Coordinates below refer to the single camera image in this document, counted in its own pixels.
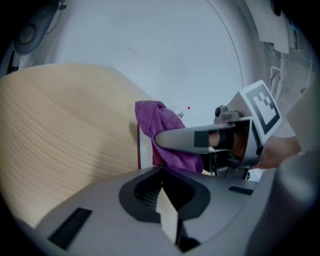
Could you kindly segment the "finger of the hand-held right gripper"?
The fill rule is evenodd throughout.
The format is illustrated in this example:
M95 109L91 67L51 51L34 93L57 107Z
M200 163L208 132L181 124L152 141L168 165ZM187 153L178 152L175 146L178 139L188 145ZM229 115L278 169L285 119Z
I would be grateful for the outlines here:
M220 123L165 130L157 133L154 140L163 149L193 154L209 154L216 151L210 146L209 133L229 130L234 127L233 123Z

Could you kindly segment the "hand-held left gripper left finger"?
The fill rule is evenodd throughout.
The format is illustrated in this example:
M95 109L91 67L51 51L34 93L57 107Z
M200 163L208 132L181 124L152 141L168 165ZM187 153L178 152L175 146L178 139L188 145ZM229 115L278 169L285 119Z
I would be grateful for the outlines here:
M121 206L121 187L134 178L152 174L156 167L96 181L53 208L36 226L50 238L77 209L91 214L67 252L76 256L177 256L180 250L168 239L160 223L136 220Z

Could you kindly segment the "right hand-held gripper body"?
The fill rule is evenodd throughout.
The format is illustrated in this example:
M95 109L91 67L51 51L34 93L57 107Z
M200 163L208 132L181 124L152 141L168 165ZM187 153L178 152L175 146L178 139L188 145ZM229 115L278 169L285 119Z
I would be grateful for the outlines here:
M213 129L220 138L233 134L242 139L239 156L230 147L210 147L210 173L217 177L245 180L261 159L267 140L282 122L277 103L263 80L239 90L227 105L215 110Z

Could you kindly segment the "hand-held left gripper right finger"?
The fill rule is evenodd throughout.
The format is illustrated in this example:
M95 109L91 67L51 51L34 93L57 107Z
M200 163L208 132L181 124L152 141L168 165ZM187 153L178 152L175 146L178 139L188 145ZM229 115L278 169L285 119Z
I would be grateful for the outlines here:
M261 248L254 231L267 205L274 170L259 182L162 168L164 191L177 213L172 245L162 253L253 253Z

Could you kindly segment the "person's right hand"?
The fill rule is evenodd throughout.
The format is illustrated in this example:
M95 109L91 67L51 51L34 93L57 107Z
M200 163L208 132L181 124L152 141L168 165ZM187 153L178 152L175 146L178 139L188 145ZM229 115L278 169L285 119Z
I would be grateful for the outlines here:
M221 139L221 132L213 132L209 134L209 145L215 149L223 140ZM242 157L245 154L247 146L247 137L245 134L240 132L232 132L231 138L233 139L233 144L231 147L231 152L237 157Z

